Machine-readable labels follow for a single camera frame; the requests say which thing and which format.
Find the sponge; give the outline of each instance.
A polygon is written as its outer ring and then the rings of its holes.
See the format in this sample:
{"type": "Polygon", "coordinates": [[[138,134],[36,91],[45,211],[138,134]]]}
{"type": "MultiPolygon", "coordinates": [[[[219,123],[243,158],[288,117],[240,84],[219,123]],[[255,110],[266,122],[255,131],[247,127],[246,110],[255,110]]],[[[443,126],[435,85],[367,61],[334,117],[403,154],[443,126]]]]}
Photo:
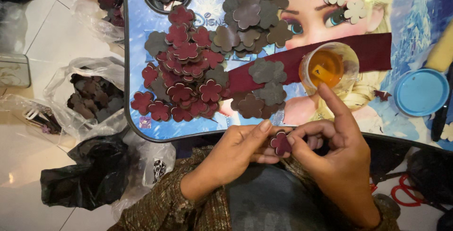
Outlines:
{"type": "Polygon", "coordinates": [[[445,72],[453,61],[453,21],[445,29],[439,42],[428,55],[425,68],[445,72]]]}

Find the hand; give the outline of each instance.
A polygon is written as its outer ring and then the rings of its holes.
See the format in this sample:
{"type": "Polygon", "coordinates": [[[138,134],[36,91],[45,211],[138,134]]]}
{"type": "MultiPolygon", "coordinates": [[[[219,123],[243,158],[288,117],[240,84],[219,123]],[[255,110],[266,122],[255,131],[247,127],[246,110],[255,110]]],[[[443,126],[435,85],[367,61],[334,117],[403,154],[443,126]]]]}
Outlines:
{"type": "Polygon", "coordinates": [[[318,93],[335,115],[335,121],[319,120],[299,126],[288,136],[294,157],[306,168],[321,191],[355,224],[376,227],[380,214],[369,187],[370,148],[348,107],[327,87],[318,93]],[[324,157],[312,149],[329,140],[330,151],[324,157]]]}
{"type": "Polygon", "coordinates": [[[259,125],[231,126],[207,158],[181,180],[181,192],[187,199],[198,200],[214,189],[241,176],[250,162],[275,164],[280,158],[268,147],[269,137],[289,127],[274,127],[267,119],[259,125]]]}

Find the cartoon eyebrow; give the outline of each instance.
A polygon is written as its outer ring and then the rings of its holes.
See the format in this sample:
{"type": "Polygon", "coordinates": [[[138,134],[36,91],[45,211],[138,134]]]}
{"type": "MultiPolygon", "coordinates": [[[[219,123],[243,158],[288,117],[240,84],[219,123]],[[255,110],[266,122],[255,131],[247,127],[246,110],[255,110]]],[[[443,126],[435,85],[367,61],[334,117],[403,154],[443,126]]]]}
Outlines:
{"type": "Polygon", "coordinates": [[[318,7],[314,8],[314,10],[318,12],[318,11],[324,9],[324,8],[329,7],[329,6],[332,6],[332,5],[331,4],[321,5],[321,6],[318,6],[318,7]]]}
{"type": "Polygon", "coordinates": [[[283,10],[282,13],[291,13],[291,14],[294,14],[294,15],[299,15],[298,11],[292,11],[292,10],[283,10]]]}

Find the finger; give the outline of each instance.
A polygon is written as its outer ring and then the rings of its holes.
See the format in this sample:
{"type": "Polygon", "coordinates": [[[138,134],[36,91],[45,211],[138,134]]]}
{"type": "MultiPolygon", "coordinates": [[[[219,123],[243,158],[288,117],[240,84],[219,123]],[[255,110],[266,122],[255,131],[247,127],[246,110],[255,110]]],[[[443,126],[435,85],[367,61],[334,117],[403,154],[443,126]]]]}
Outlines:
{"type": "Polygon", "coordinates": [[[357,122],[349,108],[325,83],[319,84],[318,93],[326,101],[327,107],[329,107],[335,116],[337,132],[347,134],[351,131],[351,126],[358,128],[357,122]]]}
{"type": "MultiPolygon", "coordinates": [[[[255,127],[256,127],[256,125],[241,126],[241,128],[243,128],[243,131],[245,133],[251,132],[255,127]]],[[[276,126],[272,126],[272,128],[270,129],[270,133],[269,134],[274,136],[280,130],[284,130],[285,133],[289,133],[289,132],[291,132],[293,130],[293,128],[292,127],[276,127],[276,126]]]]}
{"type": "Polygon", "coordinates": [[[275,154],[275,148],[272,148],[272,147],[261,147],[255,151],[255,154],[274,156],[274,157],[279,157],[279,158],[284,158],[284,159],[289,158],[289,156],[291,155],[289,152],[285,152],[285,154],[283,156],[277,156],[277,154],[275,154]]]}
{"type": "Polygon", "coordinates": [[[324,145],[324,139],[319,138],[318,139],[318,145],[316,146],[317,149],[321,148],[324,145]]]}
{"type": "Polygon", "coordinates": [[[292,154],[294,157],[306,167],[308,171],[321,167],[321,163],[324,159],[314,153],[302,138],[289,135],[288,142],[293,147],[292,154]]]}
{"type": "Polygon", "coordinates": [[[266,119],[261,121],[258,126],[253,128],[250,133],[245,136],[244,141],[241,143],[244,151],[251,156],[267,140],[271,129],[272,123],[270,120],[266,119]]]}
{"type": "Polygon", "coordinates": [[[297,135],[300,138],[303,138],[305,135],[323,135],[326,138],[332,138],[336,133],[337,131],[335,130],[333,122],[327,119],[321,119],[298,126],[290,134],[297,135]]]}
{"type": "Polygon", "coordinates": [[[280,161],[279,157],[268,156],[263,154],[253,154],[250,158],[250,162],[261,163],[261,164],[276,164],[280,161]]]}
{"type": "Polygon", "coordinates": [[[311,150],[316,149],[316,147],[318,146],[318,137],[314,135],[309,136],[307,144],[311,150]]]}

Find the person's right hand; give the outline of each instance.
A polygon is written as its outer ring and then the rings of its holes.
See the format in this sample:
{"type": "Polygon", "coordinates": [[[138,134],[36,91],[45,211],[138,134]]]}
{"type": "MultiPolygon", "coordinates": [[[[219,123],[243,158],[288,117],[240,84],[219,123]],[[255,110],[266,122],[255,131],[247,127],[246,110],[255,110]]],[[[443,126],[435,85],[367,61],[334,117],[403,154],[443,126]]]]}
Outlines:
{"type": "Polygon", "coordinates": [[[326,84],[319,85],[318,93],[335,115],[335,121],[314,121],[292,131],[288,141],[293,147],[293,156],[321,191],[356,225],[375,227],[380,222],[380,214],[369,186],[370,148],[343,101],[326,84]],[[302,139],[306,135],[310,146],[302,139]],[[330,147],[324,157],[312,151],[319,147],[322,139],[328,139],[330,147]]]}

